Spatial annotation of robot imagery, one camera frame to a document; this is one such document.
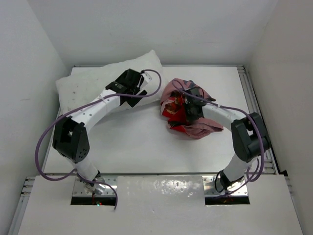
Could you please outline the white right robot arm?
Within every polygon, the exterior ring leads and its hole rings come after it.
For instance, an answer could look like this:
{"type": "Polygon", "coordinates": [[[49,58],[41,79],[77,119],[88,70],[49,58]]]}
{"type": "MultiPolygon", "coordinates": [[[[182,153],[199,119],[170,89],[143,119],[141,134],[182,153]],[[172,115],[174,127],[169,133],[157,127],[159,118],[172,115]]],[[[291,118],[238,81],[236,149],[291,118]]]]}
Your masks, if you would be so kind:
{"type": "Polygon", "coordinates": [[[229,193],[229,187],[244,177],[253,182],[260,176],[264,160],[258,160],[252,176],[249,176],[250,166],[258,157],[264,156],[271,144],[258,113],[248,114],[239,108],[218,105],[200,87],[184,89],[171,86],[163,93],[161,114],[168,118],[170,129],[194,139],[223,129],[231,132],[234,156],[215,178],[217,192],[229,193]]]}

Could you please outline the red pink patterned pillowcase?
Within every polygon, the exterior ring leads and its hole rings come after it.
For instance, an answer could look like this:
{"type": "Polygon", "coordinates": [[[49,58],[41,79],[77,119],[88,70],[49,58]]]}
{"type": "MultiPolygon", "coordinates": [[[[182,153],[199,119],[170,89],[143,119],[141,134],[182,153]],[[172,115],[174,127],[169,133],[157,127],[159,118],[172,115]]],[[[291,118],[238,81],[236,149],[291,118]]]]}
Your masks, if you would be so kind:
{"type": "Polygon", "coordinates": [[[205,90],[193,81],[182,80],[179,78],[173,79],[164,88],[160,100],[161,114],[168,118],[167,125],[169,129],[182,132],[197,140],[204,138],[211,133],[221,132],[224,130],[222,125],[211,119],[203,117],[193,122],[188,122],[186,119],[185,108],[183,106],[185,96],[184,94],[179,93],[176,88],[180,88],[185,91],[191,89],[195,92],[195,96],[215,101],[214,98],[212,98],[205,90]]]}

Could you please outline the white pillow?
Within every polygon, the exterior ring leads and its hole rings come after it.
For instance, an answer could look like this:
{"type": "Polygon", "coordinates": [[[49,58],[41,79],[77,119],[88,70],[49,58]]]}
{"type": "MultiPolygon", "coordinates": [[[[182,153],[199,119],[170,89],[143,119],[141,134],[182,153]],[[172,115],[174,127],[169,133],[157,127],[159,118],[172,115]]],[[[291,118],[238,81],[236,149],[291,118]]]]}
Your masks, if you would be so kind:
{"type": "Polygon", "coordinates": [[[108,84],[115,81],[127,69],[133,69],[138,72],[146,69],[155,70],[162,78],[159,91],[151,97],[140,100],[136,107],[150,104],[161,99],[163,90],[168,84],[168,80],[163,76],[163,67],[159,57],[154,50],[151,50],[136,59],[108,64],[57,80],[56,87],[59,95],[61,113],[67,113],[92,102],[101,94],[108,84]]]}

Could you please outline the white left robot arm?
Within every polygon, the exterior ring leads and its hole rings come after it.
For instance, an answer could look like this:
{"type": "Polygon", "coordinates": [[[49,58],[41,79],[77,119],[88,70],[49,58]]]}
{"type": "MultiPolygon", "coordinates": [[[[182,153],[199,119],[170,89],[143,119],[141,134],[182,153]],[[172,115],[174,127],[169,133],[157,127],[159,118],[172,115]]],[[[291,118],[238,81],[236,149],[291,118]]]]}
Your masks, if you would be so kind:
{"type": "Polygon", "coordinates": [[[152,78],[145,72],[124,71],[95,98],[93,105],[81,108],[60,120],[54,128],[53,148],[72,162],[77,173],[95,181],[98,169],[88,159],[88,133],[104,116],[127,103],[134,107],[148,92],[144,87],[152,78]]]}

